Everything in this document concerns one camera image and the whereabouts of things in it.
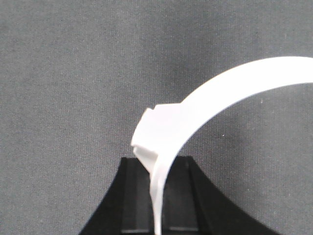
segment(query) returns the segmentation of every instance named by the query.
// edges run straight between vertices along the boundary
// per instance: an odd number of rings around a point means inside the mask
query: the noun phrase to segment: white plastic clip
[[[161,235],[165,181],[187,140],[216,114],[244,98],[302,83],[313,83],[313,58],[269,58],[235,67],[210,79],[182,103],[161,104],[145,111],[134,132],[132,146],[150,173],[156,235]]]

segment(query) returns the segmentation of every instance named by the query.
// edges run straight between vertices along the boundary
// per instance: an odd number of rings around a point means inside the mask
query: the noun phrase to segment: fabric texture
[[[78,234],[147,107],[245,62],[313,57],[312,12],[307,0],[1,0],[0,234]],[[313,85],[239,102],[180,154],[266,226],[313,234]]]

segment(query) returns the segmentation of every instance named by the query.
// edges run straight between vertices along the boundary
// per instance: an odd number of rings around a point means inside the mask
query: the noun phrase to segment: curved white band
[[[143,114],[132,139],[134,153],[150,173],[155,234],[161,234],[165,181],[182,146],[230,105],[274,88],[313,83],[313,58],[277,57],[230,69],[193,91],[182,103],[161,104]]]

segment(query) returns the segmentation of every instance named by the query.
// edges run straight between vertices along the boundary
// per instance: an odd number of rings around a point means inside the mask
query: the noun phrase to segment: gray fabric background
[[[245,62],[313,57],[312,12],[311,0],[0,0],[0,234],[77,234],[146,107]],[[280,88],[222,112],[181,154],[262,223],[311,235],[312,126],[313,86]]]

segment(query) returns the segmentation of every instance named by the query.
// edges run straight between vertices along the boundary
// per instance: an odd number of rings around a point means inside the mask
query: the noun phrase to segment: black holder
[[[149,173],[122,158],[106,196],[80,235],[153,235]],[[279,235],[223,195],[191,157],[177,157],[163,197],[163,235]]]

